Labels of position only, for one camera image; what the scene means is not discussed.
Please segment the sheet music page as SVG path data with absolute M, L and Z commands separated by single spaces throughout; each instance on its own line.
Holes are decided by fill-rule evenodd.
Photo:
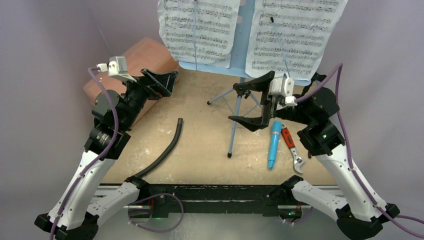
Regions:
M 177 62 L 228 68 L 239 0 L 160 0 L 159 36 Z
M 346 0 L 256 0 L 245 72 L 252 78 L 274 71 L 310 81 Z

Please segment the red adjustable wrench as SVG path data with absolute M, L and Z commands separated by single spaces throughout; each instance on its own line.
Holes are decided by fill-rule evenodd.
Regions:
M 295 146 L 295 142 L 293 140 L 293 137 L 288 130 L 287 126 L 285 124 L 281 125 L 281 135 L 290 150 L 290 153 L 293 157 L 293 168 L 298 174 L 303 174 L 303 170 L 301 169 L 302 165 L 305 163 L 305 161 L 302 159 L 302 157 L 299 155 L 297 148 Z

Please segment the sheet music top page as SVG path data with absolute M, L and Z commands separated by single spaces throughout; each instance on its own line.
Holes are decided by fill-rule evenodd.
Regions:
M 256 0 L 245 72 L 252 78 L 274 71 L 310 81 L 346 0 Z

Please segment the blue music stand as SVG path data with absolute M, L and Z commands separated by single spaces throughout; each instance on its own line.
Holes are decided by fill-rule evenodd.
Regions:
M 255 10 L 255 0 L 242 0 L 240 2 L 238 15 L 242 18 L 242 21 L 241 23 L 238 23 L 235 28 L 234 42 L 233 42 L 233 47 L 231 50 L 229 68 L 206 65 L 206 64 L 195 64 L 195 63 L 182 62 L 182 61 L 179 62 L 180 67 L 186 70 L 196 70 L 200 72 L 240 77 L 239 83 L 244 83 L 246 81 L 246 78 L 250 79 L 251 77 L 245 72 L 245 65 L 246 65 L 247 51 L 248 51 L 254 10 Z M 219 99 L 224 99 L 226 103 L 228 103 L 225 96 L 230 94 L 231 92 L 236 92 L 236 90 L 234 90 L 231 87 L 230 89 L 221 93 L 220 95 L 208 100 L 207 104 L 211 105 L 212 103 L 216 102 Z M 260 101 L 255 97 L 253 93 L 251 93 L 249 96 L 255 101 L 256 105 L 247 113 L 250 113 L 252 110 L 255 109 L 255 107 L 262 108 L 260 106 Z M 237 93 L 235 108 L 232 111 L 231 115 L 236 115 L 236 116 L 239 115 L 241 102 L 242 102 L 242 96 Z M 227 152 L 227 157 L 229 159 L 233 156 L 233 145 L 235 140 L 236 128 L 237 128 L 237 123 L 233 121 L 232 129 L 231 129 L 232 131 L 231 138 L 229 141 L 229 148 Z

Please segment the black microphone desk stand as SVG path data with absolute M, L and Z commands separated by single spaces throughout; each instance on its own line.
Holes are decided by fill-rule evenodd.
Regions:
M 327 75 L 325 75 L 325 74 L 319 74 L 318 72 L 315 72 L 315 74 L 312 76 L 312 78 L 310 80 L 309 85 L 306 85 L 306 86 L 303 87 L 300 96 L 303 97 L 304 95 L 306 95 L 307 92 L 312 87 L 312 85 L 313 85 L 314 82 L 321 83 L 326 77 L 327 77 Z

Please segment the sheet music bottom page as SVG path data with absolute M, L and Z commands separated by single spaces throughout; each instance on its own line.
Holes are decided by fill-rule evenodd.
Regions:
M 160 0 L 159 36 L 177 62 L 228 68 L 239 0 Z

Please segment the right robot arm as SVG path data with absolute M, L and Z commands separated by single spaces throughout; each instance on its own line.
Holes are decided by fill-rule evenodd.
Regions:
M 326 214 L 349 239 L 366 240 L 375 237 L 400 210 L 374 191 L 354 162 L 346 131 L 330 119 L 339 115 L 340 107 L 336 94 L 325 87 L 326 82 L 324 78 L 304 95 L 288 95 L 290 79 L 275 77 L 274 71 L 235 83 L 236 91 L 261 93 L 263 109 L 259 117 L 233 115 L 231 120 L 252 132 L 266 128 L 271 118 L 304 124 L 305 128 L 297 133 L 300 142 L 335 179 L 343 196 L 316 188 L 298 175 L 286 180 L 274 194 L 288 204 L 305 203 Z

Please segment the blue toy microphone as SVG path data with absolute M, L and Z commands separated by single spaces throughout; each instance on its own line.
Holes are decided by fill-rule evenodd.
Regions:
M 277 159 L 279 138 L 282 130 L 282 123 L 278 120 L 274 121 L 271 126 L 270 144 L 268 150 L 267 167 L 272 170 Z

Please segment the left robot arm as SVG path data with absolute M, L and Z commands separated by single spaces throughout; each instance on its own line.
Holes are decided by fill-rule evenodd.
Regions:
M 92 203 L 104 176 L 127 145 L 129 131 L 145 103 L 169 97 L 178 75 L 177 71 L 156 73 L 144 68 L 140 76 L 119 75 L 126 87 L 123 94 L 100 87 L 92 109 L 94 127 L 78 168 L 57 204 L 34 222 L 51 240 L 91 240 L 99 227 L 124 206 L 142 205 L 150 199 L 148 183 L 142 173 L 137 173 Z

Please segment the pink plastic storage box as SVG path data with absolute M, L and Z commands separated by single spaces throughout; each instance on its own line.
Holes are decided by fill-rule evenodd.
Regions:
M 178 62 L 173 59 L 166 46 L 148 37 L 140 40 L 120 56 L 126 58 L 128 73 L 132 76 L 142 76 L 141 69 L 149 69 L 155 73 L 180 71 Z M 99 72 L 96 77 L 106 90 L 114 90 L 119 94 L 123 94 L 126 91 L 126 87 L 122 82 L 109 77 L 106 72 Z M 96 97 L 102 92 L 93 79 L 84 85 L 83 90 L 91 105 L 94 105 Z M 156 102 L 157 100 L 148 100 L 144 104 L 134 124 L 137 123 Z

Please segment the aluminium mounting rail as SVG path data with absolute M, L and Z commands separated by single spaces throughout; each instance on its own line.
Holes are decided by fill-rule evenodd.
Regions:
M 117 190 L 118 185 L 101 185 L 94 192 L 91 203 L 100 198 L 126 193 L 129 187 Z M 340 203 L 344 194 L 334 186 L 312 186 L 318 193 L 325 193 L 326 197 L 335 197 L 335 202 Z M 282 190 L 279 185 L 205 185 L 205 184 L 150 184 L 144 190 L 136 194 L 140 199 L 152 196 L 171 194 L 179 198 L 184 203 L 259 203 L 266 206 L 289 206 L 297 205 L 300 198 L 289 196 L 288 191 Z

